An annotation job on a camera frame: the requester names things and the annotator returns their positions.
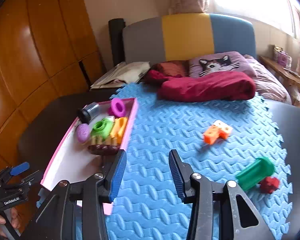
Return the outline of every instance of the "screw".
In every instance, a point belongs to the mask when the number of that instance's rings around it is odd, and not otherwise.
[[[233,181],[233,180],[229,180],[229,181],[228,181],[228,186],[229,186],[229,187],[236,187],[236,186],[237,186],[237,183],[236,183],[235,181]]]
[[[62,181],[60,181],[58,184],[59,184],[60,187],[65,187],[65,186],[68,185],[68,181],[62,180]]]
[[[201,179],[202,178],[202,176],[201,176],[201,174],[200,173],[193,173],[192,174],[192,178],[194,178],[194,179]]]
[[[103,178],[103,174],[101,172],[98,172],[98,173],[94,174],[94,177],[96,179],[102,179]]]

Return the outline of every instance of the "blue foam mat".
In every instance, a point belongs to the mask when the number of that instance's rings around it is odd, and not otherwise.
[[[144,84],[129,84],[118,90],[118,98],[136,97],[138,114],[127,149],[127,166],[113,214],[106,218],[109,238],[186,239],[191,204],[183,204],[173,184],[168,154],[176,149],[183,162],[216,182],[235,180],[235,175],[267,156],[274,163],[274,176],[280,188],[271,195],[258,188],[247,194],[255,204],[276,240],[287,233],[286,218],[292,209],[287,183],[290,166],[281,148],[282,136],[276,133],[264,99],[256,95],[248,101],[214,100],[179,103],[158,100],[156,89]],[[221,120],[234,128],[228,140],[218,139],[209,146],[202,133]],[[218,239],[218,215],[214,215],[213,239]]]

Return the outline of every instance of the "purple pillow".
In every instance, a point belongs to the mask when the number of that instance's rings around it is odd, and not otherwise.
[[[197,78],[218,71],[239,71],[256,77],[248,61],[236,51],[205,55],[189,60],[189,75]]]

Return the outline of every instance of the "black table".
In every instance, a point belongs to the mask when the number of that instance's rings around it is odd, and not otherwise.
[[[116,89],[93,90],[84,94],[70,95],[50,103],[29,125],[21,136],[18,149],[22,158],[30,163],[31,169],[45,170],[64,134],[76,118],[76,110],[93,101],[107,101]],[[287,149],[286,164],[291,166],[288,182],[293,183],[292,211],[287,218],[289,231],[282,240],[295,239],[300,234],[300,108],[267,100],[272,120],[279,126],[283,148]]]

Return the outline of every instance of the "window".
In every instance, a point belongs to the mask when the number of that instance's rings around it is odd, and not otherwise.
[[[252,18],[295,37],[293,5],[299,6],[297,0],[211,0],[210,10]]]

